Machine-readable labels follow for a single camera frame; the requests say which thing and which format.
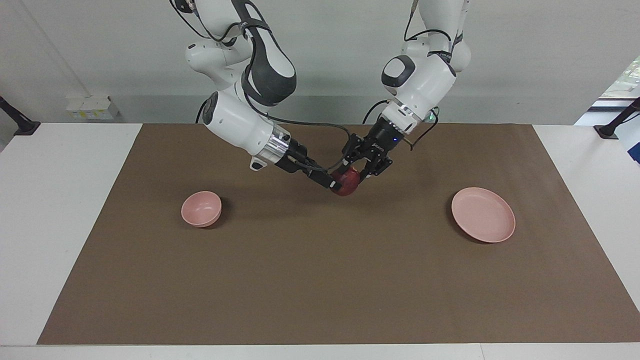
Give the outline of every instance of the plate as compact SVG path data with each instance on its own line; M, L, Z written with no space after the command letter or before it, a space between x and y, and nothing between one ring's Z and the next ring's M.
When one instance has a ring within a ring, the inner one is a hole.
M486 243L507 240L516 229L516 217L511 206L487 189L460 190L453 197L451 211L461 229Z

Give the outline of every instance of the white wall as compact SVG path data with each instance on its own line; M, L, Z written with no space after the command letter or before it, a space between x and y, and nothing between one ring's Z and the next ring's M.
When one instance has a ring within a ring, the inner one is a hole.
M387 96L380 71L399 52L410 0L254 2L298 71L296 96L274 114L360 122ZM640 33L636 7L474 1L465 32L472 63L442 102L442 120L573 124L640 53L639 37L619 36ZM186 65L184 48L197 37L167 1L2 0L0 94L34 119L71 121L64 98L82 88L42 51L28 14L84 86L111 95L128 122L191 122L212 91Z

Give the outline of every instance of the black cable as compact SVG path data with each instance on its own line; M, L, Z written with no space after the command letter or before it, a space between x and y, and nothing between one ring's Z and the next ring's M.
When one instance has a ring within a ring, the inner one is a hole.
M251 24L249 26L247 26L245 29L249 29L249 28L260 28L260 29L265 29L268 32L271 32L270 29L265 28L264 26L260 26L258 24ZM245 74L249 74L251 73L251 69L253 67L253 61L255 59L255 43L253 43L253 48L254 51L252 53L251 56L251 60L249 62L249 65L247 65L248 69L245 72ZM251 99L249 98L249 95L245 92L244 93L244 98L246 99L247 104L249 104L249 106L251 107L251 109L253 109L255 112L257 112L258 114L266 117L267 119L271 119L271 120L275 120L275 121L279 121L279 122L283 122L285 124L294 124L294 125L304 125L304 126L325 126L325 127L335 127L337 129L343 130L348 137L347 140L347 145L351 145L352 139L351 139L351 132L349 131L349 129L347 129L346 127L342 126L342 125L338 125L338 124L330 124L328 122L302 122L302 121L295 121L295 120L286 120L286 119L281 119L278 117L274 117L271 116L267 113L263 113L262 111L258 110L252 103ZM344 158L346 157L345 154L342 155L342 157L340 158L339 161L336 161L333 165L331 165L330 167L311 167L307 164L302 164L299 161L296 161L295 164L297 164L300 167L303 167L307 170L311 170L311 171L326 171L329 172L330 170L342 165L342 162L344 161Z
M342 126L342 125L338 125L338 124L330 124L327 122L302 122L302 121L294 121L294 120L285 120L285 119L281 119L278 117L274 117L271 116L267 113L263 113L262 111L258 110L253 103L251 102L251 99L249 98L249 95L247 95L247 93L244 93L244 98L246 99L246 102L249 104L249 106L251 106L251 109L253 109L255 112L257 112L258 114L271 119L271 120L275 120L275 121L279 121L279 122L283 122L285 124L294 124L294 125L305 125L305 126L327 126L327 127L336 127L338 129L343 130L347 136L349 137L349 140L347 141L348 145L351 145L351 132L349 131L349 129L347 129L346 127ZM340 166L342 164L342 162L344 161L344 158L346 157L345 154L342 155L342 157L340 158L340 160L336 161L333 165L331 165L330 167L311 167L307 164L303 164L300 163L299 161L296 161L296 164L307 169L307 170L312 170L312 171L326 171L329 172L330 170Z
M204 109L205 104L207 104L207 100L205 100L202 105L200 105L200 109L198 110L198 116L196 116L196 124L200 121L200 116L202 115L202 109Z
M198 34L199 37L201 38L207 38L206 36L204 36L203 34L199 33L198 30L196 30L190 22L187 21L187 19L184 18L184 16L182 16L182 14L180 13L180 10L178 10L178 8L176 7L176 5L173 3L173 0L169 0L169 3L171 4L171 7L175 10L175 13L178 14L178 16L180 16L180 19L182 19L182 21L184 21L185 24L187 24L187 26L189 26L191 28L191 30L193 30L194 33Z
M213 36L209 30L207 29L206 26L204 26L204 24L202 23L202 19L196 15L196 17L198 18L198 20L200 21L200 24L202 25L202 27L204 28L204 31L207 32L207 34L210 37L206 37L203 34L199 33L198 30L196 30L190 22L187 21L187 19L184 18L184 16L182 16L182 14L180 13L180 10L178 10L177 6L175 5L175 3L173 2L173 0L169 0L169 3L171 4L171 7L173 8L173 10L175 11L176 14L178 14L178 16L182 19L182 21L184 21L185 24L187 24L187 26L189 26L189 28L191 28L191 30L193 30L194 33L198 34L199 37L201 38L208 38L208 39L213 39L217 42L222 42L222 40L224 40L225 37L227 37L227 35L229 34L229 31L231 31L231 29L234 28L234 26L240 24L239 22L234 22L233 24L229 25L229 27L227 28L227 30L225 31L225 34L222 35L222 38L218 39L215 36Z
M433 121L433 124L431 126L429 126L429 129L427 129L425 132L423 132L420 136L418 136L417 139L415 139L415 141L413 143L411 143L409 140L407 140L406 138L404 138L404 142L406 142L409 145L410 151L413 151L413 149L415 148L416 145L418 145L418 142L420 141L420 139L422 139L425 135L427 135L431 130L433 130L433 128L438 125L438 122L440 121L440 118L438 117L438 115L440 114L440 108L439 107L435 107L431 110L431 113L433 114L433 116L435 116L435 120Z
M224 40L227 35L229 35L229 31L231 31L231 29L234 28L234 26L236 25L240 25L239 22L234 22L233 24L229 25L229 27L227 28L227 30L225 30L225 33L222 35L221 38L216 38L215 36L213 36L212 33L209 32L209 30L207 29L206 26L204 26L204 23L202 22L202 19L199 16L196 16L198 18L198 20L200 21L200 24L202 25L202 28L204 29L204 31L207 32L207 34L211 37L211 39L213 39L216 42L222 42L222 40Z
M378 101L376 102L373 106L371 106L371 109L369 109L369 111L367 112L366 115L364 115L364 120L362 121L362 125L367 123L367 119L369 118L369 115L371 115L371 113L373 112L373 109L376 108L376 106L380 105L380 104L385 104L388 103L389 100L382 100L382 101Z
M411 15L409 15L409 21L406 23L406 28L404 29L404 41L411 41L411 40L416 40L417 37L419 37L422 34L426 34L426 33L439 33L439 34L443 34L444 36L447 37L447 39L449 40L449 42L452 41L451 36L449 34L447 34L445 31L439 30L439 29L427 29L424 31L421 31L417 34L415 34L414 36L407 38L406 34L409 32L409 26L411 25L411 20L413 19L413 12L411 12Z
M637 118L637 117L638 117L638 115L640 115L640 113L639 113L639 114L636 114L634 117L631 117L631 118L629 118L629 119L627 119L627 120L625 120L625 121L621 122L621 123L620 123L620 125L622 125L622 124L626 124L627 122L630 122L631 120L633 120L633 119Z

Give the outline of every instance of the window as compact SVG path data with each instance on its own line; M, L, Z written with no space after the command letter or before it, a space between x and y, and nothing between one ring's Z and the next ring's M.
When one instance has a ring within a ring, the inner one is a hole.
M629 65L601 99L635 99L640 97L640 56Z

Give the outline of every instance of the brown paper mat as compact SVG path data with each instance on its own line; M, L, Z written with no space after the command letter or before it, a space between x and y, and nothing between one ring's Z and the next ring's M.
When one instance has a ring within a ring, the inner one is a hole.
M364 134L366 127L354 127ZM290 127L321 163L342 134ZM39 344L640 341L640 316L531 126L442 124L340 198L204 126L144 125ZM452 196L513 207L504 243L470 240ZM223 197L189 227L190 194Z

